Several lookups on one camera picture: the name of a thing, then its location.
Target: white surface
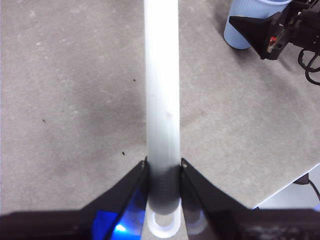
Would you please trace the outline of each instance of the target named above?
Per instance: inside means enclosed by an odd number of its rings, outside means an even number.
[[[179,204],[178,0],[145,0],[144,25],[148,199],[156,213],[167,215]]]
[[[320,190],[320,165],[309,173],[309,179]],[[262,209],[314,208],[319,199],[310,184],[290,184],[288,187],[259,205]]]

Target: plastic cup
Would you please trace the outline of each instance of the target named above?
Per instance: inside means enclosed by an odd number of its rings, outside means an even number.
[[[248,49],[249,42],[229,23],[230,16],[266,19],[282,12],[292,0],[233,0],[224,28],[223,37],[233,48]]]

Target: light blue cup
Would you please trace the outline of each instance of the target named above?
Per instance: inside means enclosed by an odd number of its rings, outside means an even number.
[[[248,41],[229,23],[230,16],[266,19],[282,12],[292,0],[233,0],[224,28],[224,39],[233,48],[248,49]]]

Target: gray floor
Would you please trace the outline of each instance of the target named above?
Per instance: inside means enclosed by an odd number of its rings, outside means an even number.
[[[292,45],[230,48],[230,4],[179,1],[181,153],[254,207],[319,163],[320,88]],[[142,0],[1,1],[2,213],[84,206],[145,157],[145,124]]]

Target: white cylinder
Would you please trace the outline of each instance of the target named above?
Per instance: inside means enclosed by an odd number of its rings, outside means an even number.
[[[144,0],[148,202],[171,214],[179,205],[178,0]]]

